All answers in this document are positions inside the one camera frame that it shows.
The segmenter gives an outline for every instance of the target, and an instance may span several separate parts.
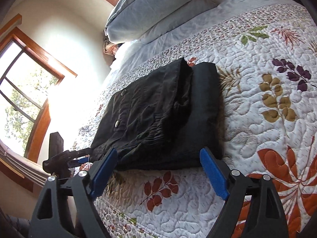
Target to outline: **stack of pillows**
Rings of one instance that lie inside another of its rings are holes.
[[[216,6],[212,0],[120,0],[105,34],[114,44],[134,40],[148,44]]]

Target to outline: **white quilt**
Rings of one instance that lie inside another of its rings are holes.
[[[297,5],[257,8],[207,28],[135,67],[101,94],[74,149],[88,147],[115,92],[185,57],[216,64],[224,160],[275,182],[290,237],[317,208],[317,27]],[[243,228],[248,200],[233,237]],[[96,208],[113,237],[206,237],[223,206],[201,168],[115,173]]]

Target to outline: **quilt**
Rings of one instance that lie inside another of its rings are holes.
[[[90,146],[112,94],[180,57],[192,67],[216,64],[224,161],[246,176],[273,178],[295,238],[317,209],[317,27],[302,6],[245,12],[140,64],[100,94],[73,149]],[[247,196],[233,238],[249,203]],[[95,205],[113,237],[197,238],[209,233],[223,201],[202,168],[190,168],[114,172]]]

